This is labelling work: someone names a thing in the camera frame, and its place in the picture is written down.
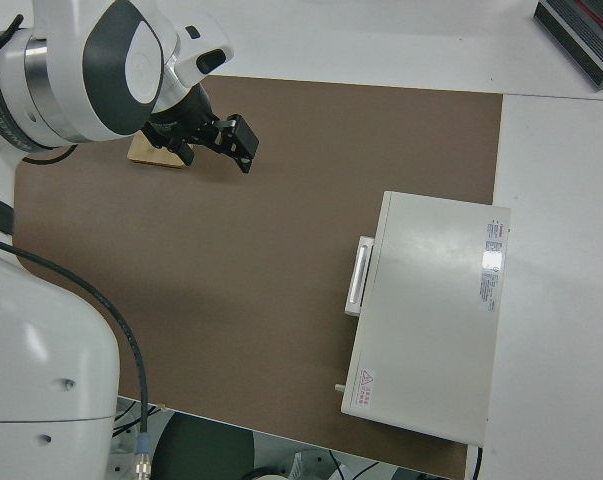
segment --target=black cable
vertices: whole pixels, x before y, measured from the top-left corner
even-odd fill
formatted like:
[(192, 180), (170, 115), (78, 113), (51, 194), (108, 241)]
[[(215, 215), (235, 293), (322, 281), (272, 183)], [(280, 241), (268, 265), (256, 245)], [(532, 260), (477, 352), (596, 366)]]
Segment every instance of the black cable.
[(72, 155), (72, 152), (77, 149), (77, 147), (78, 145), (71, 145), (61, 155), (59, 155), (58, 157), (50, 158), (49, 160), (35, 160), (34, 158), (30, 157), (23, 157), (21, 160), (25, 163), (30, 163), (32, 165), (52, 165), (53, 163), (59, 163), (61, 160), (65, 160), (66, 158), (68, 158), (70, 155)]
[(345, 477), (343, 476), (343, 472), (341, 471), (341, 466), (339, 465), (339, 462), (337, 462), (337, 459), (334, 458), (334, 453), (332, 453), (332, 450), (328, 450), (328, 453), (330, 454), (330, 458), (334, 462), (334, 466), (337, 467), (337, 471), (339, 472), (339, 476), (341, 477), (341, 480), (345, 480)]
[(137, 365), (137, 371), (139, 375), (139, 389), (141, 391), (141, 418), (139, 421), (141, 422), (141, 433), (146, 433), (148, 431), (148, 383), (145, 374), (145, 365), (143, 364), (143, 357), (141, 356), (141, 349), (139, 348), (139, 344), (137, 343), (128, 322), (125, 321), (121, 312), (108, 300), (99, 290), (90, 285), (88, 282), (83, 280), (78, 275), (72, 273), (70, 270), (57, 265), (50, 260), (46, 260), (45, 258), (39, 257), (34, 253), (28, 252), (26, 250), (22, 250), (17, 247), (13, 247), (12, 245), (8, 245), (7, 243), (0, 242), (0, 250), (4, 252), (11, 253), (16, 255), (17, 257), (25, 258), (26, 260), (30, 260), (42, 267), (48, 268), (53, 272), (58, 273), (59, 275), (67, 278), (68, 280), (76, 283), (78, 286), (83, 288), (86, 292), (92, 295), (97, 301), (103, 305), (108, 312), (114, 317), (115, 321), (125, 334), (125, 338), (132, 349), (132, 353), (134, 355), (134, 360)]
[(483, 458), (483, 449), (479, 447), (477, 451), (477, 464), (474, 466), (474, 475), (472, 475), (472, 480), (478, 480), (479, 471), (481, 470), (481, 459)]
[[(334, 465), (337, 467), (337, 471), (339, 472), (339, 476), (341, 477), (341, 480), (345, 480), (345, 477), (343, 476), (343, 472), (341, 471), (341, 466), (339, 465), (339, 462), (337, 461), (337, 459), (334, 457), (334, 453), (332, 453), (332, 450), (328, 450), (328, 453), (330, 454), (330, 458), (334, 462)], [(374, 462), (372, 465), (365, 467), (363, 470), (361, 470), (359, 473), (357, 473), (354, 477), (352, 477), (352, 480), (356, 480), (357, 478), (359, 478), (361, 475), (363, 475), (368, 470), (376, 467), (378, 464), (379, 464), (379, 462)]]
[(120, 413), (119, 415), (117, 415), (116, 417), (114, 417), (114, 421), (116, 422), (117, 420), (121, 420), (123, 417), (125, 417), (125, 414), (128, 413), (130, 410), (132, 410), (132, 407), (134, 407), (134, 405), (137, 402), (135, 402), (134, 400), (132, 401), (132, 403), (130, 404), (130, 406), (128, 408), (126, 408), (123, 413)]
[(361, 475), (363, 475), (365, 472), (367, 472), (371, 468), (376, 467), (378, 464), (379, 464), (379, 462), (374, 462), (369, 467), (365, 467), (363, 470), (361, 470), (359, 473), (357, 473), (354, 477), (352, 477), (352, 480), (356, 480), (357, 478), (359, 478)]
[[(158, 407), (151, 407), (150, 410), (148, 410), (148, 417), (151, 417), (152, 415), (154, 415), (155, 413), (159, 413), (160, 411), (161, 411), (161, 409)], [(114, 438), (118, 435), (121, 435), (123, 432), (127, 431), (129, 428), (134, 427), (140, 421), (141, 421), (141, 417), (133, 420), (132, 422), (126, 423), (125, 425), (116, 427), (114, 429), (114, 432), (112, 433), (112, 438)]]
[(0, 50), (10, 41), (12, 35), (19, 29), (21, 22), (23, 22), (23, 15), (18, 14), (14, 17), (14, 20), (12, 20), (12, 23), (7, 30), (0, 35)]

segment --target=warning label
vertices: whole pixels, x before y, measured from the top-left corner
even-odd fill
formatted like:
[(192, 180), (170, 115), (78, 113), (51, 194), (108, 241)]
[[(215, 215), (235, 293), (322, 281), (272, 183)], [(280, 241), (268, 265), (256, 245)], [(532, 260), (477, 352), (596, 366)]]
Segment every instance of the warning label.
[(360, 408), (369, 408), (372, 400), (372, 389), (374, 387), (374, 370), (368, 368), (359, 369), (359, 380), (357, 382), (356, 399), (354, 404)]
[(506, 232), (505, 224), (496, 219), (492, 220), (486, 228), (479, 304), (488, 312), (494, 312), (498, 306), (498, 286), (505, 261), (503, 242)]

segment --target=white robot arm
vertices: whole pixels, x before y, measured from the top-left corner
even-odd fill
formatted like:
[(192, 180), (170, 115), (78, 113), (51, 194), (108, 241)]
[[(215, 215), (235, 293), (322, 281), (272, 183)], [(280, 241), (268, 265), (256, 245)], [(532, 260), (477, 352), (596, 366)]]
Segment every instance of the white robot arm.
[[(30, 275), (13, 255), (16, 166), (30, 152), (141, 130), (186, 164), (197, 143), (247, 173), (258, 140), (240, 115), (218, 119), (199, 84), (233, 55), (211, 17), (174, 26), (152, 0), (33, 6), (33, 28), (19, 29), (18, 16), (0, 32), (0, 479), (102, 480), (116, 340), (89, 304)], [(146, 442), (139, 480), (150, 473)]]

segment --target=brown mat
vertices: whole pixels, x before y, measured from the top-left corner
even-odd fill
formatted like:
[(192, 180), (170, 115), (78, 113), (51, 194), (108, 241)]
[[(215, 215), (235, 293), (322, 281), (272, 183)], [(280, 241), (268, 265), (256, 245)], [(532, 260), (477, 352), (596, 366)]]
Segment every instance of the brown mat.
[[(203, 149), (174, 170), (126, 160), (129, 140), (83, 145), (60, 164), (19, 168), (16, 244), (119, 306), (151, 401), (462, 478), (464, 445), (344, 415), (334, 384), (356, 330), (343, 313), (355, 249), (374, 235), (383, 191), (490, 203), (501, 96), (205, 85), (217, 114), (243, 114), (260, 137), (252, 173)], [(137, 397), (121, 351), (121, 393)]]

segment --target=small wooden block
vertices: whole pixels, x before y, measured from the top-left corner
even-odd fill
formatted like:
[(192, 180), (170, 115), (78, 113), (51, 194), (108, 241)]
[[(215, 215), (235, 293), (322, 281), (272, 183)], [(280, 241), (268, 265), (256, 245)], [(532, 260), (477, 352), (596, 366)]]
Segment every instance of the small wooden block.
[(128, 150), (128, 158), (136, 163), (147, 163), (160, 167), (185, 167), (185, 164), (174, 153), (169, 152), (165, 148), (160, 150), (154, 148), (141, 132), (134, 134), (130, 149)]

